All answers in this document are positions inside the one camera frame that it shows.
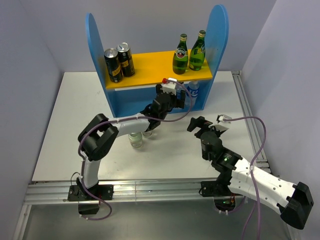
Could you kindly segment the water bottle blue label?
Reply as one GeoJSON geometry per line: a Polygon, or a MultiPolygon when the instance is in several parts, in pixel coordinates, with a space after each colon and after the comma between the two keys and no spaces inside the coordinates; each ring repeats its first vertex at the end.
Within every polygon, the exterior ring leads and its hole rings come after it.
{"type": "Polygon", "coordinates": [[[199,82],[198,81],[190,81],[187,85],[187,90],[191,94],[191,97],[189,97],[188,94],[186,94],[185,98],[185,105],[189,108],[190,106],[193,107],[196,103],[198,93],[199,93],[199,82]]]}
{"type": "Polygon", "coordinates": [[[186,91],[183,88],[184,82],[180,82],[179,84],[176,85],[176,97],[177,99],[181,100],[186,96],[186,91]]]}

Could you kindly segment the clear chang bottle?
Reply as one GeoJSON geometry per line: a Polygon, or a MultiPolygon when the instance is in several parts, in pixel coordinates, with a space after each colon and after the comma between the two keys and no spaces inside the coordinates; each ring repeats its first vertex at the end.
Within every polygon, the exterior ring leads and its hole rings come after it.
{"type": "Polygon", "coordinates": [[[133,148],[140,148],[143,145],[143,135],[141,132],[130,133],[128,139],[133,148]]]}
{"type": "Polygon", "coordinates": [[[145,131],[142,133],[145,138],[150,138],[153,135],[153,131],[145,131]]]}

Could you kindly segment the clear Chang bottle front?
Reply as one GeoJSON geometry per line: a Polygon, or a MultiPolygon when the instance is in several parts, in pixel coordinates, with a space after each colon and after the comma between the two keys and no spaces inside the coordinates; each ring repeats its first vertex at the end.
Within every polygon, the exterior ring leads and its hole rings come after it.
{"type": "Polygon", "coordinates": [[[143,135],[141,132],[130,133],[128,139],[133,148],[140,148],[143,145],[143,135]]]}

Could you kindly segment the green Perrier bottle red label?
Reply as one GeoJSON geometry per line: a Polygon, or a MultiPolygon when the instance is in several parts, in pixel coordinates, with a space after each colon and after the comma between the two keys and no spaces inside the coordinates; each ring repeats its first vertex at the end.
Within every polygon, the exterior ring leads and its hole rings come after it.
{"type": "Polygon", "coordinates": [[[180,35],[179,44],[174,52],[172,59],[172,70],[177,75],[182,75],[186,72],[189,56],[187,48],[187,35],[180,35]]]}

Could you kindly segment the green Perrier bottle yellow label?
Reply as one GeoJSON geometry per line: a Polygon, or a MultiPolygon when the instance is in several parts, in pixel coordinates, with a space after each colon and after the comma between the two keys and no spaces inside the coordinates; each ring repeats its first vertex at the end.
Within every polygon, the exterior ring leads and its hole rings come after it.
{"type": "Polygon", "coordinates": [[[205,30],[199,31],[197,40],[190,51],[189,68],[193,71],[201,70],[204,64],[205,55],[206,55],[205,35],[206,35],[205,30]]]}

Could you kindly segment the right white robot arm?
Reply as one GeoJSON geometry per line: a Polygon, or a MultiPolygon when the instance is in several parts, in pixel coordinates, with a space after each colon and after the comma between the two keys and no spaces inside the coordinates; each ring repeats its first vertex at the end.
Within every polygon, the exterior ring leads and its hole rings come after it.
{"type": "Polygon", "coordinates": [[[274,210],[291,227],[304,229],[314,206],[310,188],[303,182],[292,183],[274,176],[224,147],[220,136],[232,121],[223,114],[217,117],[216,123],[200,116],[191,118],[187,127],[188,132],[199,128],[195,137],[200,140],[202,158],[219,172],[215,181],[201,185],[202,195],[242,195],[274,210]]]}

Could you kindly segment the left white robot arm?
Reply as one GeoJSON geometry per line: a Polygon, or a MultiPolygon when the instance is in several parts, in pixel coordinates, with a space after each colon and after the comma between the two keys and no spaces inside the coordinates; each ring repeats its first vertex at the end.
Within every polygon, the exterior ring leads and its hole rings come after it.
{"type": "Polygon", "coordinates": [[[156,97],[141,112],[123,118],[109,119],[96,115],[78,136],[78,154],[82,158],[81,173],[69,188],[67,200],[111,200],[114,187],[100,185],[98,172],[101,160],[109,153],[117,137],[132,133],[148,133],[157,128],[174,108],[183,109],[187,89],[170,80],[156,85],[156,97]]]}

